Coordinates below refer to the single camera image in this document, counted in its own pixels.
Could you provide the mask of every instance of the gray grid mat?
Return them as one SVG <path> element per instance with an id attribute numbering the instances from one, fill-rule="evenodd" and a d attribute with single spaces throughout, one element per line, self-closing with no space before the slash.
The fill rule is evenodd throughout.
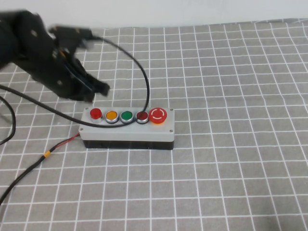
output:
<path id="1" fill-rule="evenodd" d="M 175 108 L 175 149 L 86 150 L 77 139 L 14 189 L 0 231 L 307 230 L 307 23 L 97 32 L 146 68 L 151 107 Z M 95 106 L 143 106 L 144 80 L 125 55 L 96 44 L 78 57 L 112 87 Z M 76 118 L 87 106 L 58 99 L 13 65 L 0 83 Z M 18 126 L 0 147 L 2 193 L 78 125 L 0 94 Z M 10 116 L 1 113 L 4 138 Z"/>

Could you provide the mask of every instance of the push button control box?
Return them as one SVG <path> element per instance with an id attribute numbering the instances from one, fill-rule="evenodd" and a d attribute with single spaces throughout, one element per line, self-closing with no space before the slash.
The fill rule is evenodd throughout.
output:
<path id="1" fill-rule="evenodd" d="M 172 150 L 175 137 L 175 111 L 172 108 L 91 107 L 82 121 L 101 125 L 134 123 L 119 128 L 79 126 L 87 148 Z"/>

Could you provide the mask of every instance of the cable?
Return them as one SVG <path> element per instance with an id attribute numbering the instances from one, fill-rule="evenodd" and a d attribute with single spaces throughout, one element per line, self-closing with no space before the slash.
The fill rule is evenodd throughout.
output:
<path id="1" fill-rule="evenodd" d="M 145 80 L 145 83 L 146 83 L 146 88 L 147 88 L 146 103 L 145 103 L 144 109 L 142 110 L 142 112 L 144 112 L 144 111 L 146 110 L 146 108 L 148 107 L 149 101 L 150 101 L 150 84 L 149 84 L 148 77 L 147 77 L 147 75 L 146 75 L 146 73 L 145 73 L 143 67 L 141 66 L 141 64 L 140 64 L 130 53 L 128 53 L 126 50 L 124 50 L 124 49 L 123 49 L 122 47 L 120 47 L 119 45 L 116 45 L 116 44 L 113 43 L 112 41 L 110 41 L 110 40 L 108 40 L 108 39 L 105 39 L 105 38 L 98 37 L 98 36 L 94 36 L 92 39 L 93 39 L 93 40 L 99 40 L 99 41 L 102 41 L 102 42 L 106 42 L 106 43 L 112 45 L 113 47 L 118 48 L 120 51 L 122 51 L 124 54 L 126 54 L 129 58 L 131 58 L 131 59 L 137 64 L 137 66 L 140 68 L 140 70 L 141 70 L 142 73 L 143 73 L 144 80 Z M 49 106 L 47 106 L 47 105 L 45 105 L 45 104 L 43 104 L 43 103 L 41 103 L 41 102 L 39 102 L 39 101 L 37 101 L 37 100 L 31 98 L 30 96 L 27 96 L 27 95 L 25 95 L 25 94 L 23 94 L 23 93 L 21 93 L 21 92 L 19 92 L 19 91 L 17 91 L 17 90 L 14 90 L 14 89 L 12 89 L 12 88 L 6 87 L 6 86 L 4 86 L 4 85 L 0 85 L 0 89 L 6 90 L 6 91 L 8 91 L 8 92 L 10 92 L 10 93 L 12 93 L 12 94 L 18 95 L 18 96 L 20 96 L 20 97 L 22 97 L 22 98 L 24 98 L 24 99 L 26 99 L 26 100 L 28 100 L 28 101 L 30 101 L 30 102 L 32 102 L 32 103 L 35 103 L 36 105 L 38 105 L 38 106 L 40 106 L 40 107 L 42 107 L 42 108 L 44 108 L 44 109 L 46 109 L 46 110 L 48 110 L 48 111 L 54 113 L 54 114 L 56 114 L 56 115 L 58 115 L 58 116 L 60 116 L 60 117 L 63 117 L 63 118 L 65 118 L 65 119 L 67 119 L 67 120 L 70 120 L 70 121 L 72 121 L 72 122 L 75 122 L 75 123 L 78 123 L 78 124 L 82 124 L 82 125 L 85 125 L 85 126 L 89 126 L 89 127 L 95 127 L 95 128 L 119 128 L 119 127 L 123 127 L 123 126 L 127 126 L 127 125 L 129 125 L 129 124 L 132 124 L 132 123 L 134 123 L 134 122 L 136 121 L 136 119 L 134 118 L 134 119 L 133 119 L 131 122 L 129 122 L 129 123 L 119 124 L 119 125 L 112 125 L 112 126 L 108 126 L 108 125 L 98 125 L 98 124 L 88 123 L 88 122 L 84 122 L 84 121 L 82 121 L 82 120 L 79 120 L 79 119 L 70 117 L 70 116 L 68 116 L 68 115 L 66 115 L 66 114 L 64 114 L 64 113 L 62 113 L 62 112 L 59 112 L 59 111 L 57 111 L 57 110 L 55 110 L 55 109 L 53 109 L 53 108 L 51 108 L 51 107 L 49 107 Z M 15 131 L 16 131 L 16 118 L 15 118 L 14 110 L 13 110 L 13 108 L 10 106 L 10 104 L 9 104 L 4 98 L 2 98 L 2 97 L 0 98 L 0 100 L 2 100 L 2 101 L 5 103 L 5 105 L 7 105 L 7 107 L 10 109 L 11 114 L 12 114 L 12 118 L 13 118 L 12 133 L 11 133 L 11 135 L 10 135 L 8 138 L 6 138 L 5 140 L 3 140 L 3 141 L 0 142 L 0 145 L 2 145 L 2 144 L 4 144 L 4 143 L 6 143 L 7 141 L 9 141 L 9 140 L 14 136 Z"/>
<path id="2" fill-rule="evenodd" d="M 51 153 L 61 147 L 62 145 L 68 143 L 68 142 L 71 142 L 72 140 L 74 140 L 76 137 L 80 136 L 80 134 L 78 133 L 77 135 L 69 138 L 69 139 L 66 139 L 64 141 L 61 141 L 60 143 L 56 144 L 55 146 L 53 146 L 52 148 L 49 149 L 49 151 L 47 151 L 43 156 L 41 156 L 37 162 L 35 162 L 33 165 L 31 165 L 30 167 L 28 167 L 22 174 L 19 175 L 19 177 L 17 177 L 13 182 L 12 184 L 10 184 L 10 186 L 7 188 L 7 190 L 4 192 L 4 194 L 1 196 L 0 198 L 0 206 L 1 204 L 3 203 L 3 201 L 5 200 L 5 198 L 9 195 L 9 193 L 11 192 L 11 190 L 14 188 L 14 186 L 16 184 L 18 184 L 18 182 L 20 182 L 29 172 L 31 172 L 33 169 L 35 169 L 37 166 L 40 165 L 40 163 L 43 162 L 43 160 L 45 160 L 46 158 L 48 158 Z"/>
<path id="3" fill-rule="evenodd" d="M 9 102 L 7 102 L 1 96 L 0 96 L 0 100 L 8 107 L 8 109 L 10 110 L 11 115 L 12 115 L 12 131 L 11 131 L 11 134 L 7 138 L 5 138 L 4 140 L 0 141 L 0 146 L 1 146 L 4 143 L 6 143 L 7 141 L 9 141 L 11 138 L 13 138 L 13 136 L 15 135 L 15 132 L 16 132 L 16 115 L 15 115 L 14 109 L 9 104 Z"/>

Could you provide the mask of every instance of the black robotic arm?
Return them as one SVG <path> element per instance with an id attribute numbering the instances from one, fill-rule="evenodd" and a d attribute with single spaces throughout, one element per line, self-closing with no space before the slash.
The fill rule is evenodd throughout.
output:
<path id="1" fill-rule="evenodd" d="M 92 102 L 96 93 L 107 96 L 110 87 L 74 56 L 85 42 L 97 40 L 91 30 L 53 26 L 49 33 L 39 15 L 0 12 L 0 69 L 14 63 L 61 98 Z"/>

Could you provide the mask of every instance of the white wall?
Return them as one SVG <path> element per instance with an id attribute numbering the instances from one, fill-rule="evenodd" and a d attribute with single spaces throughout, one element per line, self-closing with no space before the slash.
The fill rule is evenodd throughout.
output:
<path id="1" fill-rule="evenodd" d="M 308 18 L 308 0 L 0 0 L 0 10 L 26 8 L 46 26 L 189 26 Z"/>

